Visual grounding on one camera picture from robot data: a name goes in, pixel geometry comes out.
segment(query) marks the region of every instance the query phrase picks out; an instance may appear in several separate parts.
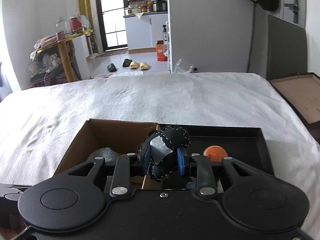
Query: gray fabric patch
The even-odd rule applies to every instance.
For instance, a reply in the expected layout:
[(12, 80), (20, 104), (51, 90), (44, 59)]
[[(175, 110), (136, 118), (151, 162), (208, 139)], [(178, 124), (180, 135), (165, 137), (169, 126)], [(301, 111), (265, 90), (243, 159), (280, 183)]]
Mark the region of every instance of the gray fabric patch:
[(164, 157), (166, 157), (169, 153), (172, 152), (169, 149), (164, 141), (162, 140), (161, 136), (157, 136), (150, 141), (151, 145), (151, 156), (155, 164), (159, 164)]

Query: slipper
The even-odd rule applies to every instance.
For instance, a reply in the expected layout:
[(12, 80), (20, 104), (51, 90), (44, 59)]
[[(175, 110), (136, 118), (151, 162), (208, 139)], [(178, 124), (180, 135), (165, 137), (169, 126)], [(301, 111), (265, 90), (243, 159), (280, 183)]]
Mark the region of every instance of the slipper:
[(109, 72), (116, 72), (117, 69), (115, 67), (115, 65), (113, 65), (113, 63), (111, 63), (109, 66), (108, 66), (108, 71)]
[(135, 61), (131, 62), (131, 63), (130, 63), (130, 68), (131, 68), (131, 69), (138, 68), (138, 63), (136, 63)]
[(141, 70), (147, 70), (149, 68), (148, 64), (145, 62), (140, 63), (140, 69)]
[(132, 59), (127, 59), (127, 58), (126, 58), (126, 59), (123, 61), (122, 66), (123, 66), (123, 67), (129, 67), (130, 64), (131, 64), (131, 62), (132, 62)]

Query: black window frame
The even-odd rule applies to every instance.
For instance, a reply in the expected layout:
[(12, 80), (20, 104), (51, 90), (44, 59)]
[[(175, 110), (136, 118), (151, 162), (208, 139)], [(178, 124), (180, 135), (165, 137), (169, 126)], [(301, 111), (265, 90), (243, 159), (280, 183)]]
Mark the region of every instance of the black window frame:
[(102, 11), (101, 0), (96, 0), (96, 4), (97, 4), (98, 22), (99, 22), (99, 29), (100, 29), (100, 35), (101, 35), (101, 41), (102, 41), (103, 50), (107, 51), (107, 50), (111, 50), (111, 49), (121, 49), (121, 48), (128, 47), (128, 44), (118, 45), (118, 46), (111, 46), (111, 47), (108, 46), (107, 37), (106, 37), (106, 30), (104, 28), (104, 22), (103, 22), (103, 13), (104, 12)]

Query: white cabinet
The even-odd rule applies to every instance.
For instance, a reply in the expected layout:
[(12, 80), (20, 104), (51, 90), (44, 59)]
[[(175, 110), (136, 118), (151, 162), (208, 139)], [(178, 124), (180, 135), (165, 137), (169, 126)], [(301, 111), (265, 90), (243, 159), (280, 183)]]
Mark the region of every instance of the white cabinet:
[(129, 49), (152, 48), (150, 16), (125, 18)]
[(152, 36), (152, 47), (157, 44), (157, 41), (163, 40), (163, 25), (168, 21), (168, 14), (153, 14), (150, 15), (151, 19), (151, 36)]
[(162, 30), (168, 14), (143, 15), (140, 19), (126, 17), (124, 20), (129, 49), (154, 48), (157, 41), (163, 40)]

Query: window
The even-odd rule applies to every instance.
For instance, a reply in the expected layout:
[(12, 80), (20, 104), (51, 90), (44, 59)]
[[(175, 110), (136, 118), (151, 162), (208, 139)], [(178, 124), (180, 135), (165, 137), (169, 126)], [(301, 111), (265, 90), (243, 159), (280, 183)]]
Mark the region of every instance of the window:
[(124, 0), (97, 0), (96, 2), (103, 49), (127, 47)]

